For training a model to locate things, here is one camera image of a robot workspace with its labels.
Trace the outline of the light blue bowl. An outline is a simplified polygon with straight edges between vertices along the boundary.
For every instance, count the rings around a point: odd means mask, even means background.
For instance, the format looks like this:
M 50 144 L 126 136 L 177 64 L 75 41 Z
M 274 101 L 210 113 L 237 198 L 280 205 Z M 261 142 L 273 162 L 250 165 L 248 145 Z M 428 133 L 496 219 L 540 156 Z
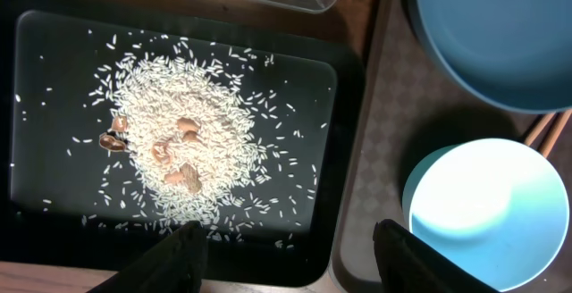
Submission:
M 570 223 L 568 194 L 553 165 L 505 138 L 433 151 L 408 175 L 401 206 L 413 235 L 501 292 L 541 274 Z

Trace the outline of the wooden chopstick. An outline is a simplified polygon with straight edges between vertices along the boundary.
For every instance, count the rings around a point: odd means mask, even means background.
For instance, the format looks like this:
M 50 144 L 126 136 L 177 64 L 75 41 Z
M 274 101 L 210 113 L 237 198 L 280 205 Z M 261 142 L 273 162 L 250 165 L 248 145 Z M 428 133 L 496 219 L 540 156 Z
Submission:
M 566 110 L 564 113 L 548 113 L 542 117 L 543 127 L 545 127 L 552 118 L 555 118 L 554 122 L 549 128 L 549 131 L 546 133 L 542 144 L 539 147 L 539 152 L 545 158 L 547 158 L 551 153 L 551 150 L 554 148 L 561 132 L 564 130 L 564 127 L 566 126 L 570 117 L 570 109 Z
M 526 137 L 524 138 L 524 144 L 531 146 L 537 137 L 543 132 L 544 128 L 550 123 L 554 115 L 555 113 L 544 114 L 527 132 Z

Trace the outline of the pile of rice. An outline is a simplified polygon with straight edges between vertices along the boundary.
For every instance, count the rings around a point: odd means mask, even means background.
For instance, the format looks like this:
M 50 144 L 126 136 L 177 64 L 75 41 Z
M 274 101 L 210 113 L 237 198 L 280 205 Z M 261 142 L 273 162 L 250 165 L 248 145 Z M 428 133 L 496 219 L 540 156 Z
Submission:
M 307 237 L 332 85 L 297 56 L 150 33 L 16 38 L 11 200 L 26 213 L 211 240 Z

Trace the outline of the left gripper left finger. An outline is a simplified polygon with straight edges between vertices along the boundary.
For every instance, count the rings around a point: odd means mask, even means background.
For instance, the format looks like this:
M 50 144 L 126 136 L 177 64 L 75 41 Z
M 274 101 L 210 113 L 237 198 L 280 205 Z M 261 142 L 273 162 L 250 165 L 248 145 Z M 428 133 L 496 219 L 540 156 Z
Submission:
M 89 293 L 198 293 L 207 248 L 206 230 L 188 222 Z

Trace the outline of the dark blue plate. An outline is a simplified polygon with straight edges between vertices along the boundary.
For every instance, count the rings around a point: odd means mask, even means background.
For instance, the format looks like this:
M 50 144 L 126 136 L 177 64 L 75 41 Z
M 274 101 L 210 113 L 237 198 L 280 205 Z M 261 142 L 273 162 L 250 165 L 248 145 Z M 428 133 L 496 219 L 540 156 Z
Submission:
M 521 113 L 571 106 L 571 0 L 408 0 L 416 36 L 463 89 Z

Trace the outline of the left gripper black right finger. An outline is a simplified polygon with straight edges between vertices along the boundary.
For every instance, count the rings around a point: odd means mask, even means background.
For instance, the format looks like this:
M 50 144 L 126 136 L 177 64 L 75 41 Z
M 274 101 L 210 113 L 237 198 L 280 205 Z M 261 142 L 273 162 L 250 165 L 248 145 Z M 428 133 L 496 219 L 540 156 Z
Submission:
M 387 293 L 498 293 L 391 219 L 374 226 L 373 241 Z

